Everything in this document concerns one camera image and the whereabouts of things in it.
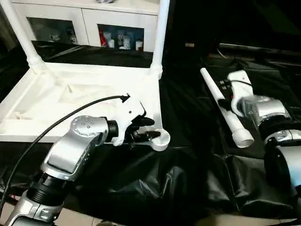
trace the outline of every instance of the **white pole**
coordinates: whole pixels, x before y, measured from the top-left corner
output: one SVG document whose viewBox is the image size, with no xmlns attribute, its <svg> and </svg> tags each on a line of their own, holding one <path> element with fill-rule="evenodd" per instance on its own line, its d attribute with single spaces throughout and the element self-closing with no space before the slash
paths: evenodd
<svg viewBox="0 0 301 226">
<path fill-rule="evenodd" d="M 14 32 L 27 56 L 29 67 L 31 67 L 35 71 L 35 73 L 40 73 L 40 70 L 43 70 L 45 67 L 44 62 L 38 55 L 24 28 L 22 27 L 13 4 L 10 0 L 0 0 L 0 4 L 2 5 L 2 8 L 10 22 L 10 25 L 14 29 Z"/>
<path fill-rule="evenodd" d="M 217 87 L 213 79 L 211 78 L 210 74 L 206 70 L 206 68 L 201 69 L 201 74 L 203 75 L 203 78 L 214 97 L 217 105 L 219 99 L 225 99 L 224 95 L 220 91 L 220 89 Z M 254 139 L 250 132 L 244 128 L 244 126 L 241 124 L 238 117 L 231 111 L 227 111 L 226 109 L 219 106 L 219 109 L 223 115 L 223 117 L 226 120 L 227 125 L 229 126 L 233 140 L 237 147 L 244 148 L 250 146 Z"/>
<path fill-rule="evenodd" d="M 162 76 L 162 56 L 164 49 L 165 33 L 168 19 L 169 11 L 169 2 L 170 0 L 161 0 L 160 1 L 160 10 L 157 21 L 157 31 L 156 31 L 156 42 L 155 50 L 152 57 L 152 63 L 150 66 L 151 73 L 157 73 L 159 79 Z"/>
</svg>

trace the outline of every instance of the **white frame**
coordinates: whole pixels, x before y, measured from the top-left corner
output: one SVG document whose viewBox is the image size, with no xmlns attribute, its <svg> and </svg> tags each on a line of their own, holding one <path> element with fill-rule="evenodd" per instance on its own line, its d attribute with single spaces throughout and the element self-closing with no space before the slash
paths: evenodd
<svg viewBox="0 0 301 226">
<path fill-rule="evenodd" d="M 21 125 L 20 123 L 28 123 L 28 120 L 18 120 L 16 124 L 11 123 L 8 118 L 9 112 L 13 111 L 21 101 L 22 97 L 28 94 L 30 103 L 35 98 L 35 90 L 43 90 L 44 88 L 37 84 L 35 90 L 33 85 L 39 79 L 52 78 L 53 75 L 69 76 L 72 81 L 76 79 L 75 74 L 79 75 L 81 81 L 87 81 L 85 76 L 94 74 L 93 80 L 98 81 L 98 84 L 103 84 L 104 81 L 111 81 L 112 87 L 121 94 L 133 93 L 135 98 L 138 98 L 145 106 L 145 110 L 149 117 L 155 120 L 155 126 L 162 128 L 161 112 L 160 112 L 160 98 L 159 98 L 159 83 L 158 79 L 162 76 L 162 55 L 166 33 L 166 24 L 169 10 L 169 0 L 161 0 L 160 10 L 158 15 L 156 41 L 154 47 L 153 60 L 150 68 L 130 68 L 130 67 L 114 67 L 114 66 L 101 66 L 101 65 L 71 65 L 71 64 L 58 64 L 58 63 L 45 63 L 38 55 L 32 42 L 30 41 L 23 24 L 21 23 L 16 10 L 11 3 L 11 0 L 0 0 L 0 4 L 8 17 L 8 20 L 18 37 L 20 44 L 27 56 L 27 61 L 30 69 L 11 90 L 6 98 L 0 103 L 0 141 L 33 141 L 46 126 L 43 122 L 34 131 L 30 124 Z M 60 130 L 62 126 L 65 132 L 69 129 L 69 125 L 62 123 L 44 137 L 44 142 L 55 142 L 61 137 Z"/>
<path fill-rule="evenodd" d="M 114 26 L 143 28 L 143 49 L 147 52 L 154 51 L 158 19 L 157 16 L 95 9 L 83 9 L 82 11 L 86 23 L 89 43 L 91 46 L 101 46 L 97 25 L 105 24 Z"/>
<path fill-rule="evenodd" d="M 36 36 L 29 21 L 27 20 L 27 17 L 35 17 L 72 21 L 78 44 L 89 45 L 85 22 L 80 8 L 23 3 L 13 3 L 13 5 L 30 40 L 36 40 Z"/>
</svg>

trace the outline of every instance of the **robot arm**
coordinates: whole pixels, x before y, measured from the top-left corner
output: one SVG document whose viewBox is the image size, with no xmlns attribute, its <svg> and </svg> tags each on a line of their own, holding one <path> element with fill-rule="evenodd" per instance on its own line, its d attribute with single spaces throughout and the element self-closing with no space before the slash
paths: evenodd
<svg viewBox="0 0 301 226">
<path fill-rule="evenodd" d="M 132 121 L 142 118 L 145 113 L 142 104 L 130 97 L 122 103 L 115 116 L 116 120 L 91 116 L 75 118 L 69 131 L 50 149 L 41 166 L 41 176 L 23 193 L 5 226 L 53 225 L 69 190 L 95 147 L 105 142 L 112 142 L 115 146 L 121 145 Z M 155 135 L 149 136 L 152 133 L 154 131 L 146 133 L 143 143 L 155 150 L 165 150 L 170 140 L 168 132 L 156 129 Z"/>
<path fill-rule="evenodd" d="M 201 69 L 203 76 L 208 76 L 204 71 L 207 72 Z M 224 106 L 221 106 L 222 102 L 216 102 L 220 108 L 251 120 L 259 131 L 265 143 L 267 180 L 285 191 L 293 189 L 301 197 L 301 123 L 293 121 L 280 100 L 254 95 L 245 71 L 230 73 L 228 79 L 222 81 L 225 83 L 232 88 L 233 98 L 231 102 L 224 101 Z"/>
</svg>

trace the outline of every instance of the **wire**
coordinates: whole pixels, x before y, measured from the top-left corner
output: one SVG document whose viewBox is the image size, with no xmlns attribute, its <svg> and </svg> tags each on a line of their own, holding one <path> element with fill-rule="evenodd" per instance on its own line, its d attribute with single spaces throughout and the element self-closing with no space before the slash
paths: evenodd
<svg viewBox="0 0 301 226">
<path fill-rule="evenodd" d="M 3 196 L 2 199 L 0 201 L 0 217 L 2 214 L 2 210 L 3 210 L 3 206 L 5 204 L 5 200 L 7 199 L 9 193 L 9 189 L 10 189 L 10 185 L 12 182 L 12 179 L 14 177 L 14 175 L 16 174 L 16 171 L 21 163 L 21 161 L 24 159 L 24 157 L 29 153 L 29 151 L 50 131 L 52 130 L 54 127 L 56 127 L 58 124 L 60 124 L 61 122 L 63 122 L 64 120 L 68 119 L 69 117 L 73 116 L 74 114 L 80 112 L 81 110 L 90 107 L 91 105 L 100 103 L 102 101 L 106 101 L 106 100 L 112 100 L 112 99 L 121 99 L 123 102 L 126 101 L 129 98 L 129 96 L 112 96 L 112 97 L 105 97 L 102 99 L 98 99 L 95 101 L 90 102 L 89 104 L 86 104 L 80 108 L 78 108 L 77 110 L 69 113 L 68 115 L 64 116 L 63 118 L 61 118 L 60 120 L 58 120 L 57 122 L 55 122 L 54 124 L 52 124 L 50 127 L 48 127 L 44 132 L 42 132 L 33 142 L 32 144 L 25 150 L 25 152 L 21 155 L 21 157 L 19 158 L 19 160 L 17 161 L 17 163 L 15 164 L 9 178 L 8 178 L 8 182 L 5 186 L 4 192 L 3 192 Z"/>
<path fill-rule="evenodd" d="M 240 82 L 240 83 L 243 83 L 245 85 L 248 85 L 248 86 L 251 86 L 252 87 L 252 84 L 249 83 L 249 82 L 245 82 L 245 81 L 240 81 L 240 80 L 227 80 L 228 82 Z"/>
<path fill-rule="evenodd" d="M 228 59 L 223 53 L 220 52 L 218 48 L 216 48 L 217 52 L 222 56 L 222 58 Z"/>
</svg>

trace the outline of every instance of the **white shelf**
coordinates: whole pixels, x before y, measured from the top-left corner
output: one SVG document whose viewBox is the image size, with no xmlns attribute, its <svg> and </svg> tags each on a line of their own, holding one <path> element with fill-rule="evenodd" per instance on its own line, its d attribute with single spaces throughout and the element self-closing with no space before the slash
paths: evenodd
<svg viewBox="0 0 301 226">
<path fill-rule="evenodd" d="M 108 4 L 96 3 L 96 0 L 12 0 L 12 2 L 88 8 L 148 15 L 158 15 L 160 5 L 160 0 L 116 0 L 114 3 Z"/>
</svg>

